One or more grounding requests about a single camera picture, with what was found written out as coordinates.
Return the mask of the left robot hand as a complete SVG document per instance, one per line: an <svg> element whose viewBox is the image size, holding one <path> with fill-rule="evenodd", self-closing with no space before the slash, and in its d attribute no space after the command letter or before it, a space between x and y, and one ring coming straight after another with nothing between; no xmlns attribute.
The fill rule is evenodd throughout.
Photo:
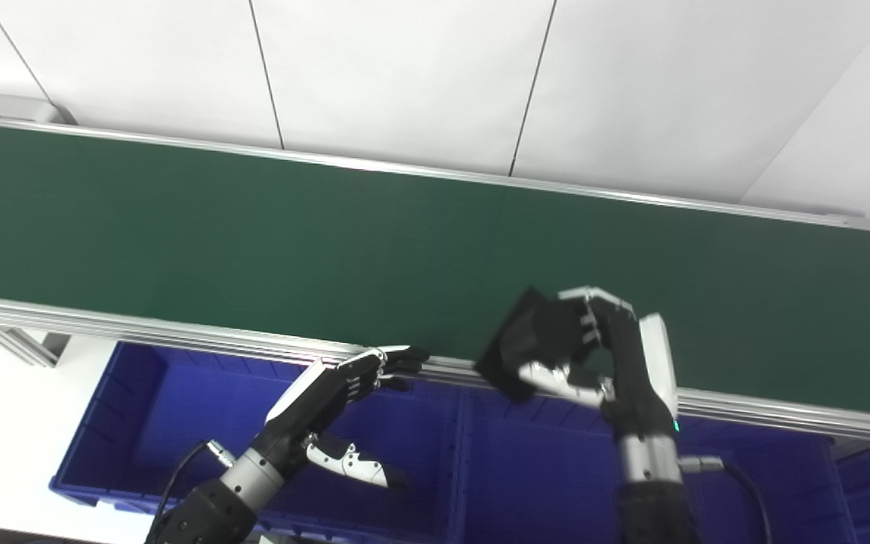
<svg viewBox="0 0 870 544"><path fill-rule="evenodd" d="M387 489L405 489L404 471L360 451L352 441L328 434L345 407L379 388L409 391L408 374L418 374L429 359L411 345L383 345L328 366L307 367L269 411L251 442L266 465L291 480L305 465Z"/></svg>

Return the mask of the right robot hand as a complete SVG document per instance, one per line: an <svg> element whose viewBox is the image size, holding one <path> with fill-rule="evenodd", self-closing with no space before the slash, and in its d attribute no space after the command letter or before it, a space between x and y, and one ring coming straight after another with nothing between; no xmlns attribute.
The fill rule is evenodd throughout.
<svg viewBox="0 0 870 544"><path fill-rule="evenodd" d="M665 320L638 316L593 286L532 302L503 334L503 366L525 385L600 410L618 436L679 431L677 385Z"/></svg>

